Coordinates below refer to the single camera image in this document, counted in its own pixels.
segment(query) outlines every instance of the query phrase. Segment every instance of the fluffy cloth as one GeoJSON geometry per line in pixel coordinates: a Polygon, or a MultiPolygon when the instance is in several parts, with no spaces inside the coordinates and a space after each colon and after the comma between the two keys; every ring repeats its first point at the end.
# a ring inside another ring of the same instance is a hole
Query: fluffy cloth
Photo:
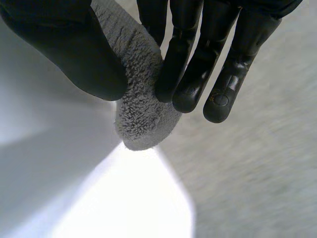
{"type": "Polygon", "coordinates": [[[180,119],[171,103],[160,103],[154,83],[162,65],[154,39],[114,0],[93,0],[92,8],[110,46],[126,69],[128,90],[117,102],[115,128],[131,150],[163,141],[180,119]]]}

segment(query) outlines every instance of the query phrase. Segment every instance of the fingertip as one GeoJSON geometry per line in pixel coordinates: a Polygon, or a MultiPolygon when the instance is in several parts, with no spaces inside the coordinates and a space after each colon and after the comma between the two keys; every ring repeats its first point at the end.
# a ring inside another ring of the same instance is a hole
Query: fingertip
{"type": "Polygon", "coordinates": [[[204,117],[210,122],[221,123],[228,118],[231,107],[226,95],[211,95],[204,105],[204,117]]]}

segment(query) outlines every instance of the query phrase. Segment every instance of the gray fabric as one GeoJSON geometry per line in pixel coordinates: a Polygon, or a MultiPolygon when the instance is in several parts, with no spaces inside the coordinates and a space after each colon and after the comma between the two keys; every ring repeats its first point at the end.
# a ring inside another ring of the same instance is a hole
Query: gray fabric
{"type": "Polygon", "coordinates": [[[160,103],[154,96],[162,65],[160,49],[113,0],[94,0],[92,8],[128,78],[128,91],[117,103],[116,131],[131,150],[151,148],[171,133],[181,116],[171,103],[160,103]]]}

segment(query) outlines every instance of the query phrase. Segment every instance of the black finger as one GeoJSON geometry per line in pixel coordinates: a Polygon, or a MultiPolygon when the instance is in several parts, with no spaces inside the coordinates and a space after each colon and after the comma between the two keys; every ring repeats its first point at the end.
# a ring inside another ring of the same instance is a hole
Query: black finger
{"type": "Polygon", "coordinates": [[[168,0],[137,0],[143,26],[160,46],[165,36],[168,0]]]}
{"type": "Polygon", "coordinates": [[[207,120],[220,123],[228,117],[261,45],[280,23],[281,19],[241,10],[231,49],[204,106],[207,120]]]}
{"type": "Polygon", "coordinates": [[[155,85],[160,102],[171,102],[175,89],[184,74],[195,40],[202,0],[171,0],[173,37],[169,42],[164,65],[155,85]]]}
{"type": "Polygon", "coordinates": [[[201,36],[173,96],[173,105],[179,112],[195,109],[239,10],[228,1],[204,1],[201,36]]]}
{"type": "Polygon", "coordinates": [[[56,64],[78,88],[108,101],[123,96],[125,70],[91,8],[84,23],[51,21],[49,27],[16,21],[0,8],[11,30],[56,64]]]}

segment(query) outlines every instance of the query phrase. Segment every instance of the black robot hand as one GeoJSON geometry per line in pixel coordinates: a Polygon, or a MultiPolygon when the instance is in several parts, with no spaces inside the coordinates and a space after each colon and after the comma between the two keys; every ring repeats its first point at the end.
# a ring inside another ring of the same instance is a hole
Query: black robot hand
{"type": "Polygon", "coordinates": [[[127,79],[99,25],[91,0],[0,0],[7,26],[81,90],[108,101],[120,99],[127,79]]]}
{"type": "MultiPolygon", "coordinates": [[[[301,1],[170,0],[174,31],[156,82],[157,99],[172,101],[183,113],[194,110],[238,18],[230,52],[204,106],[207,120],[224,121],[261,45],[278,27],[281,18],[301,1]],[[198,46],[186,68],[202,8],[198,46]]],[[[142,24],[160,45],[165,34],[167,0],[137,2],[142,24]]]]}

